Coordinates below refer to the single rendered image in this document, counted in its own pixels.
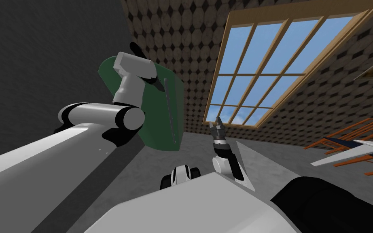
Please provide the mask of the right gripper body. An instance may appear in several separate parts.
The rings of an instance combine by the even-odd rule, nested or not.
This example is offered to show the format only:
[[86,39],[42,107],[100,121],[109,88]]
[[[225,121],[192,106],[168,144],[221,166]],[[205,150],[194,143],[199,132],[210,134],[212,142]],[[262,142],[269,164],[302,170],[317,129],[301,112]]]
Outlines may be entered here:
[[212,136],[217,139],[217,138],[225,138],[226,133],[225,133],[225,127],[223,126],[214,126],[212,127]]

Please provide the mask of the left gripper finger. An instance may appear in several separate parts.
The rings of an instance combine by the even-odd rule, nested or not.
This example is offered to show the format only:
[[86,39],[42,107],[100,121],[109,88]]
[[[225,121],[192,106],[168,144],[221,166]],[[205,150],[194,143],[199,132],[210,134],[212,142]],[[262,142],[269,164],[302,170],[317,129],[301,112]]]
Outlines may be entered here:
[[151,79],[148,79],[148,78],[142,78],[143,81],[145,81],[146,83],[154,86],[157,90],[159,90],[160,92],[165,92],[165,87],[164,85],[159,81],[158,77],[156,76],[155,78],[151,78]]
[[129,47],[135,56],[147,59],[146,55],[144,54],[144,52],[142,52],[142,49],[138,46],[138,44],[136,44],[135,42],[131,42]]

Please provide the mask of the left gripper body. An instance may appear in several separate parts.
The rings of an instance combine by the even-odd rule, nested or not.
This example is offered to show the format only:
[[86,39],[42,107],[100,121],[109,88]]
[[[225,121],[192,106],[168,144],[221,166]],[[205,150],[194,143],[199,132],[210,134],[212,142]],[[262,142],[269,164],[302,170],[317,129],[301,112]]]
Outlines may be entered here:
[[124,52],[118,53],[113,68],[121,77],[129,74],[149,80],[157,77],[154,62]]

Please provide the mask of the green cupboard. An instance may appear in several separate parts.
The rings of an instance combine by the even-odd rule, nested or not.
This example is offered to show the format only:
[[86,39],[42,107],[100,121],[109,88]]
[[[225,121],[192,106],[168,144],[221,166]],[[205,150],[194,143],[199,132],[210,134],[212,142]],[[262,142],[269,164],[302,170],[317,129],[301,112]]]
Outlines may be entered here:
[[163,85],[164,79],[168,79],[176,143],[173,144],[172,140],[165,92],[150,84],[146,84],[144,89],[141,109],[145,112],[145,122],[138,135],[145,146],[161,151],[178,151],[184,132],[184,84],[171,70],[159,64],[155,67]]

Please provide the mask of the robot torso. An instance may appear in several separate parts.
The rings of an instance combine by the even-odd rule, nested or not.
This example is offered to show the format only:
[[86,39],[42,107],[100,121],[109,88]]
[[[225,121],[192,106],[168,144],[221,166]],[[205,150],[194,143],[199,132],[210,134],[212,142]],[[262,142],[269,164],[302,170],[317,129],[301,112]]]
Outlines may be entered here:
[[271,201],[218,172],[120,203],[85,233],[302,233]]

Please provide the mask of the wooden frame window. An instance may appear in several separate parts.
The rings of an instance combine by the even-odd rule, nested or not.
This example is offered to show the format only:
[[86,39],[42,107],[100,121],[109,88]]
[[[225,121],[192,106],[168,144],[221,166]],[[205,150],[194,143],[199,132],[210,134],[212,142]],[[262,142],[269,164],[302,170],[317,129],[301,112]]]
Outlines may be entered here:
[[[274,81],[257,102],[257,104],[251,106],[250,114],[254,114],[257,109],[260,109],[263,100],[265,100],[265,98],[270,94],[271,90],[276,86],[276,84],[282,77],[290,76],[287,70],[294,63],[297,57],[303,52],[314,35],[324,25],[326,20],[341,17],[349,17],[350,19],[302,73],[293,74],[293,76],[296,78],[295,82],[278,98],[278,100],[272,105],[272,107],[268,107],[266,109],[266,113],[254,124],[254,126],[248,125],[245,121],[243,121],[241,124],[234,124],[232,122],[236,117],[238,111],[244,106],[245,100],[247,99],[250,91],[253,89],[259,77],[266,76],[266,73],[264,73],[264,69],[271,60],[272,56],[274,55],[280,42],[284,38],[287,30],[292,23],[307,20],[316,21],[315,25],[312,27],[308,35],[304,38],[300,46],[295,50],[290,59],[283,66],[281,71],[279,73],[271,74],[271,76],[274,77]],[[323,65],[323,63],[327,62],[327,60],[332,55],[334,55],[334,53],[341,46],[343,46],[363,26],[365,22],[367,22],[372,17],[373,0],[312,0],[231,11],[227,17],[223,40],[220,45],[218,61],[216,63],[216,68],[214,71],[213,82],[210,88],[207,106],[205,109],[205,115],[208,115],[209,108],[212,105],[211,100],[216,87],[216,82],[218,77],[221,76],[219,70],[222,65],[223,57],[225,55],[225,49],[227,47],[229,34],[233,28],[250,27],[250,31],[246,43],[243,47],[242,53],[237,62],[235,71],[234,73],[230,74],[231,81],[229,84],[229,88],[233,86],[235,78],[239,76],[239,68],[243,62],[244,56],[251,43],[251,39],[255,33],[256,28],[259,25],[280,25],[280,28],[273,38],[272,43],[265,52],[262,60],[259,62],[257,70],[254,73],[248,74],[248,76],[251,77],[251,80],[242,97],[240,98],[239,103],[234,106],[234,112],[227,122],[228,127],[257,129],[263,123],[265,123],[267,119],[270,118],[297,89],[299,89],[310,77],[312,77],[313,74],[317,72],[317,70]]]

